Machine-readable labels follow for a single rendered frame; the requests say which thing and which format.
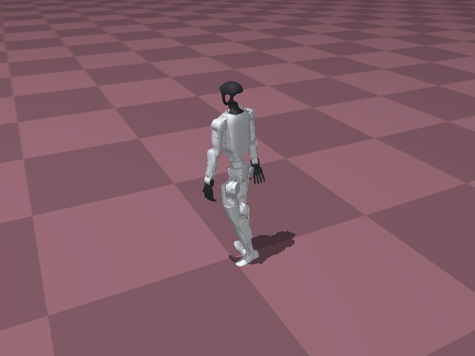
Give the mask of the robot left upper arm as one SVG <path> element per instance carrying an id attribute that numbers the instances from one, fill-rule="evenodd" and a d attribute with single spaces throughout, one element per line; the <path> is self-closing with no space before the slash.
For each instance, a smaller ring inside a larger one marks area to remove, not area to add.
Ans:
<path id="1" fill-rule="evenodd" d="M 215 152 L 216 159 L 220 156 L 223 132 L 226 130 L 226 126 L 227 126 L 226 117 L 216 118 L 211 123 L 213 148 L 209 150 L 213 150 Z"/>

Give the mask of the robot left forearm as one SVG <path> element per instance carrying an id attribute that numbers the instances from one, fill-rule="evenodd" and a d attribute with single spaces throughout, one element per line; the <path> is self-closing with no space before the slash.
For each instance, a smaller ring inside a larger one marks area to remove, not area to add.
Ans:
<path id="1" fill-rule="evenodd" d="M 208 150 L 207 152 L 207 169 L 206 169 L 206 177 L 204 179 L 204 182 L 208 185 L 210 185 L 211 179 L 214 180 L 214 177 L 216 175 L 216 167 L 218 165 L 218 161 L 216 160 L 215 157 L 215 152 L 213 150 Z"/>

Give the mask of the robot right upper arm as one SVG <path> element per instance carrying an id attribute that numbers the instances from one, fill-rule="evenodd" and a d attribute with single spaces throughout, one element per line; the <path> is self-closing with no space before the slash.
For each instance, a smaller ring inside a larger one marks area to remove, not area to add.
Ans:
<path id="1" fill-rule="evenodd" d="M 256 140 L 256 134 L 255 134 L 255 112 L 254 110 L 250 108 L 245 108 L 249 112 L 250 116 L 250 143 L 254 142 Z"/>

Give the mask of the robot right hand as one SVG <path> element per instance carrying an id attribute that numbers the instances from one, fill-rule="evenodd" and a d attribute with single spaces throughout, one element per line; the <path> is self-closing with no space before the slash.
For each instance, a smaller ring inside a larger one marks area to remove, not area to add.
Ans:
<path id="1" fill-rule="evenodd" d="M 259 184 L 258 175 L 259 175 L 259 177 L 260 177 L 261 183 L 262 183 L 261 175 L 262 175 L 262 177 L 263 177 L 263 181 L 265 181 L 264 175 L 263 175 L 263 172 L 262 172 L 262 168 L 259 166 L 259 165 L 260 165 L 259 159 L 258 159 L 258 164 L 255 164 L 255 165 L 252 164 L 252 160 L 250 160 L 250 162 L 251 162 L 252 167 L 254 167 L 254 173 L 253 173 L 254 183 L 255 183 L 255 175 L 256 175 L 256 177 L 257 177 L 258 184 Z M 250 179 L 251 179 L 251 178 L 250 178 Z M 255 184 L 256 184 L 256 183 L 255 183 Z"/>

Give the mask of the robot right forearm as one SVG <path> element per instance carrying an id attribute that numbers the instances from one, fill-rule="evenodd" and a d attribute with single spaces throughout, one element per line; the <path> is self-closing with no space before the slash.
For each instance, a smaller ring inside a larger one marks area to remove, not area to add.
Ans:
<path id="1" fill-rule="evenodd" d="M 257 153 L 258 141 L 257 138 L 254 142 L 249 144 L 249 158 L 252 160 L 252 164 L 258 164 L 258 153 Z"/>

